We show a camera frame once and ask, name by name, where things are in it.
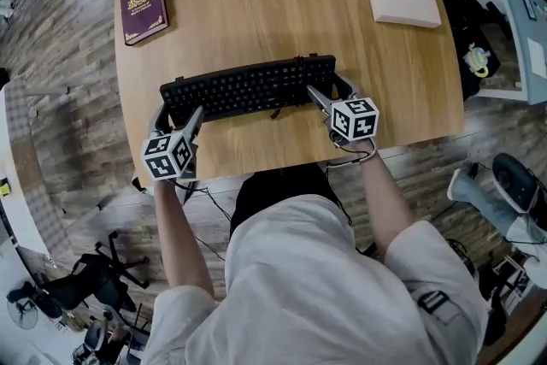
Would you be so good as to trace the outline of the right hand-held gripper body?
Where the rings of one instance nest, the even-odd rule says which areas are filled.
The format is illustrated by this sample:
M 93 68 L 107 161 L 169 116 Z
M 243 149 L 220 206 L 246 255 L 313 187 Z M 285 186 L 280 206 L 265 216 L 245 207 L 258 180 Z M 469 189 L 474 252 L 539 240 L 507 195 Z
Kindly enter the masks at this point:
M 333 102 L 329 137 L 337 147 L 373 138 L 378 122 L 379 110 L 370 97 Z

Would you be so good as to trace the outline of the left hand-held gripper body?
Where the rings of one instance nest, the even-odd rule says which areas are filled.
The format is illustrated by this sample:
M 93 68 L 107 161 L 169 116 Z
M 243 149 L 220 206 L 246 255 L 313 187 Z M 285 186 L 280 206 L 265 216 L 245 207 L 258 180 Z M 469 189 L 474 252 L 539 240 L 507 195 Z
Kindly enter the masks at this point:
M 141 159 L 149 176 L 154 181 L 194 180 L 197 177 L 197 145 L 194 140 L 198 133 L 198 128 L 192 132 L 185 128 L 171 133 L 153 129 L 141 150 Z

